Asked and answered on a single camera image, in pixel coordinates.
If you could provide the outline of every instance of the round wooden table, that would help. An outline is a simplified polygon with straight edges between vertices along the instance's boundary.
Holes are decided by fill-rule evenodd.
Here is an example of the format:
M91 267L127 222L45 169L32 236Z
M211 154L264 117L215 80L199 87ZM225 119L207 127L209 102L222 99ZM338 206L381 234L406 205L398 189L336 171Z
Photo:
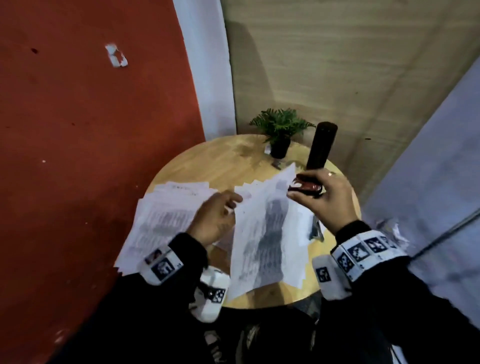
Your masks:
M272 178L279 171L271 163L272 157L264 153L263 135L233 135L225 136L209 142L196 145L173 158L155 176L146 193L152 192L156 184L174 182L210 182L211 188L219 191L233 189L244 182L253 180L264 181ZM294 161L297 167L305 168L310 149L292 142L285 161ZM342 174L330 161L326 168ZM352 194L357 215L360 218L360 206L355 193ZM308 247L310 260L318 255L329 254L335 246L335 237L326 231L324 242L316 240ZM230 273L230 262L227 253L215 246L208 247L210 265ZM224 307L249 309L274 307L302 300L317 292L320 288L312 265L307 264L306 279L301 289L279 282L257 288L234 300L224 303Z

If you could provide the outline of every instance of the red wall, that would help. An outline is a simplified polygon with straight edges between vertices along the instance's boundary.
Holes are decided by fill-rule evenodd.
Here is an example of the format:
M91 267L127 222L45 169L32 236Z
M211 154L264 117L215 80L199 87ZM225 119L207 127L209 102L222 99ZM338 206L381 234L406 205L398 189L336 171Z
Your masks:
M0 115L0 362L42 363L111 286L151 179L204 141L171 0L3 0Z

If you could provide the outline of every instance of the hand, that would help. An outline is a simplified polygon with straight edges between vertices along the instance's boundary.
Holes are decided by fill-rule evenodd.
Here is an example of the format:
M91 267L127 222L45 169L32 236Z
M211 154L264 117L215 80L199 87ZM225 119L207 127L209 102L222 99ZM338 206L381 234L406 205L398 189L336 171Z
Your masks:
M235 213L229 214L225 206L233 209L242 200L235 192L217 192L200 206L186 232L203 246L220 240L235 226Z
M345 225L358 220L352 199L353 189L344 176L325 168L306 170L301 174L318 179L325 186L326 192L317 199L301 192L288 192L287 196L311 210L332 234L335 235Z

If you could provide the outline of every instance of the left hand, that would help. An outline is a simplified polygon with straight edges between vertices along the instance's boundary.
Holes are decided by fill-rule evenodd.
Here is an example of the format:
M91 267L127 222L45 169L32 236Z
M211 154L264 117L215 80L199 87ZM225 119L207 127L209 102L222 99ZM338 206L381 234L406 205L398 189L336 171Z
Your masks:
M232 191L217 192L206 200L198 209L186 233L195 238L203 246L220 240L235 226L235 213L228 213L225 206L235 208L235 202L243 198Z

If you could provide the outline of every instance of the black jacket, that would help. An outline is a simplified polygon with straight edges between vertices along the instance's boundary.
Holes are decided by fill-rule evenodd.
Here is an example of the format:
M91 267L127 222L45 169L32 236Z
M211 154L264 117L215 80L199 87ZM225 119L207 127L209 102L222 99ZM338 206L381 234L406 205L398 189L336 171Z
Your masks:
M338 232L337 243L369 230L362 221L352 222ZM195 320L186 312L208 264L206 250L186 233L169 246L183 268L159 287L139 274L119 278L50 363L201 362L206 347L191 330ZM449 301L434 296L408 271L408 263L408 257L399 257L364 272L352 284L353 297L373 312L384 335L402 348L410 364L476 361L479 330ZM346 314L354 324L355 312ZM344 340L349 340L347 332Z

